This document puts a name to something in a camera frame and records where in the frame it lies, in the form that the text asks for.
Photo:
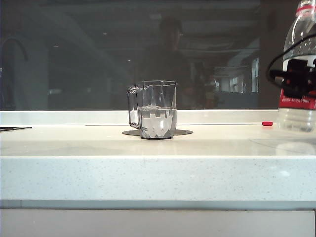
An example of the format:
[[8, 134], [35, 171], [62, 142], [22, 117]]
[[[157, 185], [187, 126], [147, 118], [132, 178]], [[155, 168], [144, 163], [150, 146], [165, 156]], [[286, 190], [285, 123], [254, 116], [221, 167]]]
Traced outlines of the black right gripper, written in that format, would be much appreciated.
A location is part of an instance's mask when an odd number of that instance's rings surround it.
[[311, 66], [308, 60], [290, 59], [286, 71], [270, 70], [269, 77], [272, 82], [284, 85], [284, 94], [287, 97], [303, 98], [316, 97], [316, 60]]

